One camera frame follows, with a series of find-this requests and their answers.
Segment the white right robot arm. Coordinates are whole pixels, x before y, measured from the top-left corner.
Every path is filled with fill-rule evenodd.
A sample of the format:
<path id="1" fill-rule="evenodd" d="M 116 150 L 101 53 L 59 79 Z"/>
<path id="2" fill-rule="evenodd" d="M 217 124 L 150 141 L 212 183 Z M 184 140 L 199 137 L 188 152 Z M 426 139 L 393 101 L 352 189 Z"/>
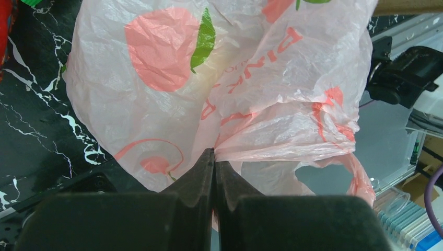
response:
<path id="1" fill-rule="evenodd" d="M 392 37 L 373 43 L 366 90 L 373 100 L 442 117 L 442 52 L 424 46 L 389 58 Z"/>

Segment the pink plastic grocery bag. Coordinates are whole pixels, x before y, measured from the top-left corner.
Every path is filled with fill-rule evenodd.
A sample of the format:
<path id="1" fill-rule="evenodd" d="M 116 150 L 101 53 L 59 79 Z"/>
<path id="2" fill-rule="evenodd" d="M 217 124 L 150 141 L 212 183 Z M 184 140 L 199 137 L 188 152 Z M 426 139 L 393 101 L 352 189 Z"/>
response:
<path id="1" fill-rule="evenodd" d="M 309 195 L 295 171 L 354 155 L 376 1 L 83 1 L 63 74 L 78 119 L 161 191 L 205 149 L 268 195 Z"/>

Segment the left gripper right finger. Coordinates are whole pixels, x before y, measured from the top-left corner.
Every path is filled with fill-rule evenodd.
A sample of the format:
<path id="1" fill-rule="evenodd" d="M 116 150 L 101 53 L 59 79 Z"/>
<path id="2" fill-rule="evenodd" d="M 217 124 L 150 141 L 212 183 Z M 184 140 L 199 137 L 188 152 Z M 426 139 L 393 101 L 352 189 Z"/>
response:
<path id="1" fill-rule="evenodd" d="M 214 167 L 221 250 L 390 250 L 354 196 L 266 196 L 228 162 Z"/>

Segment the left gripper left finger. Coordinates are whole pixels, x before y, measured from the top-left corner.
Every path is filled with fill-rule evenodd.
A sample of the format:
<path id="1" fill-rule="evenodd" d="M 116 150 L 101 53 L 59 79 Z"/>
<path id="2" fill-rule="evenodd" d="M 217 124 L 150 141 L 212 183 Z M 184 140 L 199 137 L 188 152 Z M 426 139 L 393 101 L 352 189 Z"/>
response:
<path id="1" fill-rule="evenodd" d="M 210 250 L 214 150 L 159 193 L 62 193 L 42 201 L 15 250 Z"/>

